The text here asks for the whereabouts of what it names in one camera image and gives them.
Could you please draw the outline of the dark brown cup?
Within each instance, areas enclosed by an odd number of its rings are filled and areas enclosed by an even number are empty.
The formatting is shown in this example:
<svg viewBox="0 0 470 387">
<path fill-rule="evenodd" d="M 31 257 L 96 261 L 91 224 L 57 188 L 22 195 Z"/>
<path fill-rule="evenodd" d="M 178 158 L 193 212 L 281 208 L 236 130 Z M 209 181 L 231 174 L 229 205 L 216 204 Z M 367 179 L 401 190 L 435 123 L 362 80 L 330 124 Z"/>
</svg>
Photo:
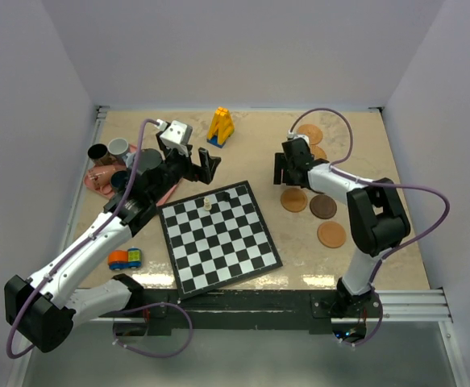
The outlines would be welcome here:
<svg viewBox="0 0 470 387">
<path fill-rule="evenodd" d="M 109 153 L 108 147 L 105 144 L 93 144 L 88 148 L 87 156 L 92 161 L 94 166 L 113 165 L 115 158 Z"/>
</svg>

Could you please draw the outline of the light blue cup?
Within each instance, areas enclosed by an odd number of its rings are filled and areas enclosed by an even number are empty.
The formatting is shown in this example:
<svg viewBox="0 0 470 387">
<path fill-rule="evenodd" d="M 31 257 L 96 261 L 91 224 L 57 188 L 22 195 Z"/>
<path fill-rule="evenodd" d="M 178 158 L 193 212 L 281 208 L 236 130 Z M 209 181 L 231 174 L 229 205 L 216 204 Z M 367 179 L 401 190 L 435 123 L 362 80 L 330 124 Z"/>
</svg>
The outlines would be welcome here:
<svg viewBox="0 0 470 387">
<path fill-rule="evenodd" d="M 127 153 L 126 159 L 125 159 L 125 165 L 126 165 L 128 168 L 130 168 L 130 167 L 134 164 L 135 157 L 136 157 L 136 152 L 129 152 L 129 153 Z"/>
</svg>

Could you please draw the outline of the light wooden coaster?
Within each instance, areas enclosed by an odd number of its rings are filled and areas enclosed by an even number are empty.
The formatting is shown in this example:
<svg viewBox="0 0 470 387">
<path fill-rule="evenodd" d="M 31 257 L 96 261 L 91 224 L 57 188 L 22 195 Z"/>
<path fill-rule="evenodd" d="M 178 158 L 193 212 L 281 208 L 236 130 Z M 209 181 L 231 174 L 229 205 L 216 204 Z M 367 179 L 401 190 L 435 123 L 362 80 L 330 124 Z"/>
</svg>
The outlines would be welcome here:
<svg viewBox="0 0 470 387">
<path fill-rule="evenodd" d="M 346 240 L 347 235 L 343 226 L 334 221 L 327 221 L 318 227 L 318 240 L 328 248 L 340 248 Z"/>
<path fill-rule="evenodd" d="M 308 204 L 308 197 L 299 188 L 288 188 L 281 194 L 281 205 L 289 212 L 301 212 Z"/>
</svg>

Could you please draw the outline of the black chess piece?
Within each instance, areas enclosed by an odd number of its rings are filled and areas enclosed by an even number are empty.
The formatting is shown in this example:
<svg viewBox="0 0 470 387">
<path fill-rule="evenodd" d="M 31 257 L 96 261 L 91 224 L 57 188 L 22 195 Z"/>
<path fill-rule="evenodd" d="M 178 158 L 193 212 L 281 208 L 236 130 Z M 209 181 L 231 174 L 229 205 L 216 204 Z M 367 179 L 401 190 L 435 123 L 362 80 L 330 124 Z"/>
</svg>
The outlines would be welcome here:
<svg viewBox="0 0 470 387">
<path fill-rule="evenodd" d="M 231 195 L 228 192 L 220 193 L 220 200 L 222 202 L 229 202 L 231 200 Z"/>
</svg>

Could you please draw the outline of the woven rattan coaster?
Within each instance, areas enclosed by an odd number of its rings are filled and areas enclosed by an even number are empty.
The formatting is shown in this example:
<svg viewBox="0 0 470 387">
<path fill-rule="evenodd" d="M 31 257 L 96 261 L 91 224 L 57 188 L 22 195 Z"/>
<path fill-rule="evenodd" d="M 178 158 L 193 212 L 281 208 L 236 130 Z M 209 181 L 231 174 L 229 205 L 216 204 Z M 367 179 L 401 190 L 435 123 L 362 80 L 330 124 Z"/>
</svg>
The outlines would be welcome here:
<svg viewBox="0 0 470 387">
<path fill-rule="evenodd" d="M 327 154 L 324 152 L 324 150 L 322 148 L 320 148 L 317 145 L 313 145 L 310 148 L 310 151 L 311 151 L 311 154 L 314 156 L 315 160 L 318 160 L 318 159 L 326 160 L 327 159 Z"/>
<path fill-rule="evenodd" d="M 296 133 L 306 135 L 310 145 L 317 145 L 323 139 L 322 130 L 314 124 L 303 124 L 296 130 Z"/>
</svg>

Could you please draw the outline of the pink plastic tray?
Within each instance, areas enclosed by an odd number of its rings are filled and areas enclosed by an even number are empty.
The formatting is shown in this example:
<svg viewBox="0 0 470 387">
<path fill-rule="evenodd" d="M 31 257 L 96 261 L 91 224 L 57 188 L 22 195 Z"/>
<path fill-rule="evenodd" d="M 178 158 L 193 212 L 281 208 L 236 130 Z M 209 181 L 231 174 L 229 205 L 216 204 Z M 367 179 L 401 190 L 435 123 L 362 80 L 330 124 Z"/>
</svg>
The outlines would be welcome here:
<svg viewBox="0 0 470 387">
<path fill-rule="evenodd" d="M 94 166 L 84 176 L 85 187 L 104 198 L 111 199 L 114 196 L 114 188 L 110 184 L 110 179 L 116 172 L 122 172 L 126 176 L 127 167 L 109 153 L 105 144 L 92 145 L 87 154 Z"/>
</svg>

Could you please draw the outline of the dark blue cup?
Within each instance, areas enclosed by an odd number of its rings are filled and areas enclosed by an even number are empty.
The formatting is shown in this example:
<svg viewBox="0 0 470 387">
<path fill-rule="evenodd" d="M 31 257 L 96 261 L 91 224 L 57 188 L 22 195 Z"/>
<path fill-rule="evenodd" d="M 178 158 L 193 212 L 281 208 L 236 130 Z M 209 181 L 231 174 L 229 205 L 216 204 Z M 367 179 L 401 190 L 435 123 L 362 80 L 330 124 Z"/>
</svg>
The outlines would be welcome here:
<svg viewBox="0 0 470 387">
<path fill-rule="evenodd" d="M 121 170 L 115 172 L 110 178 L 110 187 L 115 193 L 123 192 L 127 186 L 129 172 Z"/>
</svg>

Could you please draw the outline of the pink patterned cup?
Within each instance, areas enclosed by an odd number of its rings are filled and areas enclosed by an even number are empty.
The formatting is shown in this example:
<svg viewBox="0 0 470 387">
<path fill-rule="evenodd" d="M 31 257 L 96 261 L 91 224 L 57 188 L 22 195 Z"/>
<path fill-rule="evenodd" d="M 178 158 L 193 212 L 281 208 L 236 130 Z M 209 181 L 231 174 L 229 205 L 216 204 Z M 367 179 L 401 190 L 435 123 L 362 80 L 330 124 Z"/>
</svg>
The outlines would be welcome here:
<svg viewBox="0 0 470 387">
<path fill-rule="evenodd" d="M 84 177 L 84 185 L 102 195 L 112 194 L 110 178 L 115 172 L 121 170 L 126 170 L 126 168 L 123 165 L 116 164 L 92 167 Z"/>
</svg>

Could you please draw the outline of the aluminium rail frame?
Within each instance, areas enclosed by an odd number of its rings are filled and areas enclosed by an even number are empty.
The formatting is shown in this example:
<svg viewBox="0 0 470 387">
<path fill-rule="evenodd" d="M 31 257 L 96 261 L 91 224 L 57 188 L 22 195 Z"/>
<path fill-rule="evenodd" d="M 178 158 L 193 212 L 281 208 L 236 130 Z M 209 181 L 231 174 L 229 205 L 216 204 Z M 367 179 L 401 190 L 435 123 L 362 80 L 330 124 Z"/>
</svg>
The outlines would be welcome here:
<svg viewBox="0 0 470 387">
<path fill-rule="evenodd" d="M 399 323 L 449 323 L 452 321 L 442 289 L 381 290 L 384 320 Z"/>
</svg>

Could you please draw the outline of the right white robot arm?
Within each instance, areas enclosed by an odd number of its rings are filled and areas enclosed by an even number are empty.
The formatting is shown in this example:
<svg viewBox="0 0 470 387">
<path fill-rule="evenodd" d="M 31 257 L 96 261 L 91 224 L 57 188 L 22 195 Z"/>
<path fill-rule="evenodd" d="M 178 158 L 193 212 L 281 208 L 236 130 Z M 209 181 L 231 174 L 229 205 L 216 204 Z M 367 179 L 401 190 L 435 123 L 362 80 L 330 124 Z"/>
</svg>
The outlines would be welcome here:
<svg viewBox="0 0 470 387">
<path fill-rule="evenodd" d="M 397 189 L 388 178 L 365 180 L 315 160 L 306 138 L 289 135 L 275 155 L 275 185 L 291 185 L 323 193 L 347 206 L 356 246 L 351 263 L 338 279 L 331 315 L 355 316 L 371 298 L 372 276 L 387 252 L 410 234 L 410 221 Z"/>
</svg>

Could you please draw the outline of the white chess piece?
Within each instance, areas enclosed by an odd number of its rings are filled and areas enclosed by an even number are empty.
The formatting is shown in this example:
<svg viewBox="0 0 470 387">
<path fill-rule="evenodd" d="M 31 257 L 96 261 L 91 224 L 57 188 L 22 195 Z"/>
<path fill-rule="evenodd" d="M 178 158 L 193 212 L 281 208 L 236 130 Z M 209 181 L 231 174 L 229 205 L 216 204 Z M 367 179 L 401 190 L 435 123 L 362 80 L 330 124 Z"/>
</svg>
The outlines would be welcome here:
<svg viewBox="0 0 470 387">
<path fill-rule="evenodd" d="M 203 209 L 206 210 L 206 211 L 211 211 L 212 204 L 211 204 L 209 198 L 204 198 L 203 199 Z"/>
</svg>

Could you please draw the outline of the grey printed mug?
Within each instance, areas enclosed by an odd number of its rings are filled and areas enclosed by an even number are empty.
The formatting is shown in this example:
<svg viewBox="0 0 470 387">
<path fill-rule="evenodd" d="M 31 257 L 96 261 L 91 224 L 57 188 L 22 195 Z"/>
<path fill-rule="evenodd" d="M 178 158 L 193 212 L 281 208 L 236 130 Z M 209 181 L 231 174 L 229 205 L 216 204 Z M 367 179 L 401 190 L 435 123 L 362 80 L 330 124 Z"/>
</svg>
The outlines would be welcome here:
<svg viewBox="0 0 470 387">
<path fill-rule="evenodd" d="M 124 138 L 114 138 L 108 145 L 108 152 L 119 162 L 125 163 L 131 153 L 130 144 Z"/>
</svg>

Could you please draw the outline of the orange blue toy car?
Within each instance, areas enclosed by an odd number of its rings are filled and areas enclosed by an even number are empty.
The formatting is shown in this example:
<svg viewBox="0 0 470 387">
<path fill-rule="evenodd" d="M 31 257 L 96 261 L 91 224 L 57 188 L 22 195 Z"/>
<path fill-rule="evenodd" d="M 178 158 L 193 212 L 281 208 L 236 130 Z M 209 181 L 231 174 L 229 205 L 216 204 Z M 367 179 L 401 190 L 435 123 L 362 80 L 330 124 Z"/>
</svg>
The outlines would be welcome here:
<svg viewBox="0 0 470 387">
<path fill-rule="evenodd" d="M 108 255 L 110 270 L 137 269 L 142 266 L 142 252 L 139 248 L 114 250 Z"/>
</svg>

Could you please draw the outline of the black white chessboard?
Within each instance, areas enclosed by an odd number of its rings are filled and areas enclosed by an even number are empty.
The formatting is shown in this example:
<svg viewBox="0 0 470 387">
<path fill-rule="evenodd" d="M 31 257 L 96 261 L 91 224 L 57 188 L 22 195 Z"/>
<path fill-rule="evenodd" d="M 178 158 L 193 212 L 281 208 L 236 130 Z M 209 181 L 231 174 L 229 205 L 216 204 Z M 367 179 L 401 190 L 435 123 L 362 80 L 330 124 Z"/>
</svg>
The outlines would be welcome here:
<svg viewBox="0 0 470 387">
<path fill-rule="evenodd" d="M 222 192 L 229 202 L 220 200 Z M 211 211 L 203 209 L 204 198 Z M 282 266 L 248 181 L 167 203 L 158 215 L 181 300 Z"/>
</svg>

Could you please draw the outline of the yellow blue block structure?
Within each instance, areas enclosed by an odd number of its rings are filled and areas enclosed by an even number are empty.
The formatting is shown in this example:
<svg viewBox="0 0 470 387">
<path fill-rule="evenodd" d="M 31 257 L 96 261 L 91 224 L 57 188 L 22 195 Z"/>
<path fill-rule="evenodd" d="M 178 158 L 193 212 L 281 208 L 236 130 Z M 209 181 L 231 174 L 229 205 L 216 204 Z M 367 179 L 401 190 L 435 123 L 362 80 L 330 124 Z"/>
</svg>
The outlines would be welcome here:
<svg viewBox="0 0 470 387">
<path fill-rule="evenodd" d="M 234 123 L 228 109 L 219 106 L 210 124 L 206 141 L 218 148 L 223 148 L 227 139 L 234 133 Z"/>
</svg>

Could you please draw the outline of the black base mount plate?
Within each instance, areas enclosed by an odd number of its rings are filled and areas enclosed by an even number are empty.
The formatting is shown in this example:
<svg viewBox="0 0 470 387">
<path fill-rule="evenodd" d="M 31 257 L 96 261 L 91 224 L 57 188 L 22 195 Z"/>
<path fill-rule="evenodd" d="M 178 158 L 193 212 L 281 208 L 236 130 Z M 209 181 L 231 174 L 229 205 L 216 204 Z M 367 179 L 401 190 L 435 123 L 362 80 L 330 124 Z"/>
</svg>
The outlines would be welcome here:
<svg viewBox="0 0 470 387">
<path fill-rule="evenodd" d="M 128 309 L 155 304 L 147 312 L 131 314 L 109 312 L 107 318 L 137 318 L 148 324 L 151 335 L 169 335 L 189 324 L 180 306 L 190 316 L 196 330 L 307 331 L 312 335 L 330 335 L 337 319 L 349 329 L 362 318 L 379 318 L 383 313 L 376 294 L 365 296 L 347 306 L 339 306 L 339 292 L 329 290 L 216 290 L 181 300 L 175 289 L 145 289 Z"/>
</svg>

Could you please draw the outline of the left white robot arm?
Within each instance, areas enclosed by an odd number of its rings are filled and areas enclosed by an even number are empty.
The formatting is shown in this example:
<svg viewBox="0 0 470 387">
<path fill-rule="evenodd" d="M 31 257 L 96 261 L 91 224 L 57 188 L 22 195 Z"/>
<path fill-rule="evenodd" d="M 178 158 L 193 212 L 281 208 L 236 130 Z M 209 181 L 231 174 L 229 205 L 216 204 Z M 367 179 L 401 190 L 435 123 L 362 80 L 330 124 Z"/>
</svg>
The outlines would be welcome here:
<svg viewBox="0 0 470 387">
<path fill-rule="evenodd" d="M 31 348 L 47 353 L 59 347 L 73 328 L 102 314 L 121 311 L 135 316 L 143 309 L 141 285 L 119 275 L 83 298 L 75 291 L 81 281 L 121 244 L 141 231 L 156 215 L 157 202 L 181 179 L 209 184 L 221 163 L 199 148 L 199 164 L 185 152 L 163 147 L 135 152 L 131 166 L 120 172 L 118 190 L 89 229 L 42 269 L 23 279 L 13 276 L 4 286 L 6 321 L 11 330 L 6 352 L 20 333 Z"/>
</svg>

